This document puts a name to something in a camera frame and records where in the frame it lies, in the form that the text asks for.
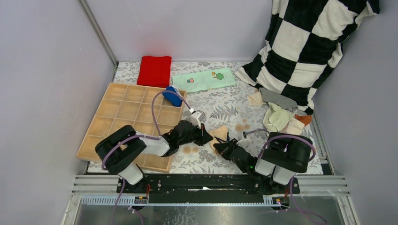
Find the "beige cloth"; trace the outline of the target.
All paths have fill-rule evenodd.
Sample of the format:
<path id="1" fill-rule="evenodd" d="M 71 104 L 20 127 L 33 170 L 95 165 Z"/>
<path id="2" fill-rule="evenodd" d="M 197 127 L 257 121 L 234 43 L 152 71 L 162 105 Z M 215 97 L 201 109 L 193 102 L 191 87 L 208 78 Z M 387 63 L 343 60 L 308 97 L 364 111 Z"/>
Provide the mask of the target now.
<path id="1" fill-rule="evenodd" d="M 229 130 L 225 125 L 222 125 L 219 128 L 210 131 L 209 134 L 213 137 L 213 140 L 209 142 L 210 148 L 213 151 L 216 151 L 214 144 L 226 143 L 230 140 Z"/>

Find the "blue underwear with white lettering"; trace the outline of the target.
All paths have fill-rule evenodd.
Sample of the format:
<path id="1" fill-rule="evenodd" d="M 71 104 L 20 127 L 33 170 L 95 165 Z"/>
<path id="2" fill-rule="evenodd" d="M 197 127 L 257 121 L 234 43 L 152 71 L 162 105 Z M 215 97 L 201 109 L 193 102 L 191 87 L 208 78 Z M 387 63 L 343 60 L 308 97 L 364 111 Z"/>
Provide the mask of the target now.
<path id="1" fill-rule="evenodd" d="M 168 86 L 162 93 L 167 101 L 169 101 L 174 107 L 181 107 L 182 99 L 180 98 L 181 93 L 174 86 Z"/>

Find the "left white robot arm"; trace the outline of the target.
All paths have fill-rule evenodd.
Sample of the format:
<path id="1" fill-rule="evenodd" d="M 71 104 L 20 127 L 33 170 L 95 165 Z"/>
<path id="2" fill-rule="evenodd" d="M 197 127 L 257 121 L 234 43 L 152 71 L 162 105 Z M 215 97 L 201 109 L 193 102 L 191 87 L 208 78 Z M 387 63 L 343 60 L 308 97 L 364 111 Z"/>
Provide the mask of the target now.
<path id="1" fill-rule="evenodd" d="M 213 140 L 204 124 L 197 126 L 181 120 L 167 133 L 160 136 L 142 134 L 133 126 L 125 125 L 109 137 L 100 141 L 94 148 L 102 161 L 101 167 L 111 175 L 118 175 L 127 182 L 135 193 L 145 188 L 144 173 L 133 161 L 140 154 L 169 157 L 181 145 L 195 143 L 202 146 Z"/>

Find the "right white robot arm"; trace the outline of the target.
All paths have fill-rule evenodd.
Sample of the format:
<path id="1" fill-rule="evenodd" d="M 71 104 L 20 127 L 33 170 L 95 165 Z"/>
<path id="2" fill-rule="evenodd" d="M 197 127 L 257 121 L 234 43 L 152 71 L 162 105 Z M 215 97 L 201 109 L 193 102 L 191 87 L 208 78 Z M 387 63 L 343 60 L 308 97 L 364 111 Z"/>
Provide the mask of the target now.
<path id="1" fill-rule="evenodd" d="M 283 192 L 297 173 L 305 173 L 308 163 L 316 155 L 310 139 L 293 134 L 271 132 L 258 156 L 246 151 L 252 143 L 244 132 L 240 140 L 214 144 L 219 155 L 232 161 L 243 173 L 255 179 L 270 176 L 269 187 L 275 193 Z"/>

